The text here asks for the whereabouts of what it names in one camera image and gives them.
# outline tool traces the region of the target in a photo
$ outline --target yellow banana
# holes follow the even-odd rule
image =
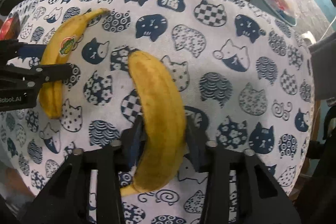
[[[120,189],[121,196],[165,186],[176,175],[185,149],[184,106],[169,71],[142,51],[130,54],[128,67],[140,97],[147,141],[133,183]]]
[[[84,33],[88,21],[109,12],[100,8],[84,15],[74,16],[63,22],[46,46],[41,65],[65,64],[68,61],[73,44]],[[44,83],[39,95],[40,104],[51,119],[57,119],[62,113],[62,81]]]

